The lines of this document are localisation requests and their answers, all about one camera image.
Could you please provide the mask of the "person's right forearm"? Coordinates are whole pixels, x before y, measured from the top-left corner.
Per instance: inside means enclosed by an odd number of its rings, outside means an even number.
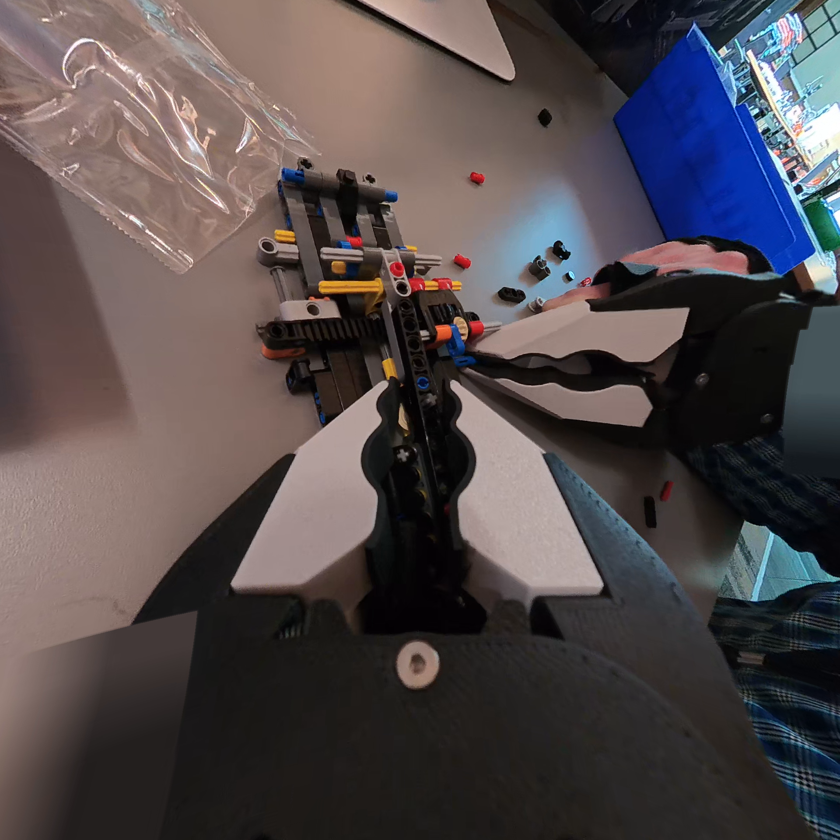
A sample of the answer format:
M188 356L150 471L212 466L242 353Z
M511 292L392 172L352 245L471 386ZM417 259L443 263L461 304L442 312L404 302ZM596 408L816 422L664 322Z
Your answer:
M812 554L826 573L839 576L838 479L786 471L781 432L688 448L680 457L744 521Z

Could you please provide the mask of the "blue plastic bin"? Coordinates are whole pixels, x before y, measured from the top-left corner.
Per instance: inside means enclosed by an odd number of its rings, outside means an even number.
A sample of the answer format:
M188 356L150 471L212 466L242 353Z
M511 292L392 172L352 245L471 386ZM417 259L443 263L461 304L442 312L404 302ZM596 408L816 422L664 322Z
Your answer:
M787 176L723 64L693 24L614 123L667 240L703 235L757 248L784 274L817 253Z

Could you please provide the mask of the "dark printed poster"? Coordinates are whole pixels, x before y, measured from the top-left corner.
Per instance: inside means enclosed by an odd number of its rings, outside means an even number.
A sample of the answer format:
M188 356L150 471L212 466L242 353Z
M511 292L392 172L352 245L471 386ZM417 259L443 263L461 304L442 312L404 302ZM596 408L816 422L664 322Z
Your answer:
M714 51L785 14L797 1L540 1L598 68L635 92L676 43L697 26Z

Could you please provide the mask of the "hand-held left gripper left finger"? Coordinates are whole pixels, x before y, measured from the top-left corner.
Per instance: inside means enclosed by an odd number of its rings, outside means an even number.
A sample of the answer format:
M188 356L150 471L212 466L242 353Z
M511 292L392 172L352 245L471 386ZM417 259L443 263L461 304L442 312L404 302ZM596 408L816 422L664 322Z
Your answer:
M383 381L300 446L231 586L237 595L333 601L347 617L371 590L368 542L387 527L400 386Z

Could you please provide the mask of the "blue plaid shirt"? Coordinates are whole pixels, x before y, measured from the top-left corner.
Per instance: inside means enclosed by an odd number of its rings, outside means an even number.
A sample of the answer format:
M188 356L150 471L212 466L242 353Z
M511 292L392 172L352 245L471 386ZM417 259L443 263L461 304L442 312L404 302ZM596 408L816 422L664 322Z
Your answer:
M839 838L839 583L721 598L716 638L766 757L813 832Z

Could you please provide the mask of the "clear plastic bag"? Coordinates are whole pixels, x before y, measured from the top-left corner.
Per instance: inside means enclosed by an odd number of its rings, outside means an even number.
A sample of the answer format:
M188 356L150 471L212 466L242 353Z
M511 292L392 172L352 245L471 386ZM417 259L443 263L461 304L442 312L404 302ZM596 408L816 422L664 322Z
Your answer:
M1 2L2 138L185 273L320 152L182 5Z

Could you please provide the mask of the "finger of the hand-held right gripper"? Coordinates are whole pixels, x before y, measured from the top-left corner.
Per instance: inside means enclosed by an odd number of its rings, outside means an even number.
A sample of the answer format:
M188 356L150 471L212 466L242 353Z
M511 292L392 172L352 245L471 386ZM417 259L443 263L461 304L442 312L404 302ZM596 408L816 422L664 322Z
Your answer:
M556 382L529 385L465 369L471 381L560 419L593 424L643 427L654 411L638 385L610 385L596 391L575 391Z
M579 301L484 334L478 352L508 361L524 355L560 361L595 352L648 363L680 341L689 315L688 308L594 311L588 301Z

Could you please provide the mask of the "person's right hand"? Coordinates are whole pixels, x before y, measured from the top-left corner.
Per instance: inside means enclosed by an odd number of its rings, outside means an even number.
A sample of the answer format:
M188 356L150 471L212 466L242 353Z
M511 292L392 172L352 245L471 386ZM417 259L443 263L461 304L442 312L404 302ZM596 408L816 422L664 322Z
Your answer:
M662 245L646 248L619 259L625 264L656 266L657 275L689 270L717 270L735 275L748 276L772 270L772 265L763 253L740 240L717 237L679 238ZM546 300L541 312L545 313L572 303L609 298L633 288L643 277L629 276L616 265L600 269L587 287L575 288L559 297Z

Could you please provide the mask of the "multicoloured lego assembly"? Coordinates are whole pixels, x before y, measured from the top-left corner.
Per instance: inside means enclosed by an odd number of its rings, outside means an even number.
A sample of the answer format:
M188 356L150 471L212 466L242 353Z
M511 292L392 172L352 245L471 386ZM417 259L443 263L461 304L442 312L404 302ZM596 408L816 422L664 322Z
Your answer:
M385 381L400 386L391 517L401 546L430 550L437 568L455 551L448 504L450 465L439 350L499 329L464 309L459 280L429 276L441 258L408 247L396 222L397 193L345 169L316 171L308 158L283 167L277 183L285 228L258 244L279 314L256 330L263 355L289 360L290 393L310 392L322 426L373 386L366 353L378 350Z

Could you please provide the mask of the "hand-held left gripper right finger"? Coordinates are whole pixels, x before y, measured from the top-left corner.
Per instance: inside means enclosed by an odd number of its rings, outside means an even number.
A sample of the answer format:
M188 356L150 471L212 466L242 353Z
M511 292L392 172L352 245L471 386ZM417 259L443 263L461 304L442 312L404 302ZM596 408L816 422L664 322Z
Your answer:
M469 566L466 591L490 612L500 601L529 608L541 596L598 596L603 580L545 452L464 386L455 426L475 454L457 498Z

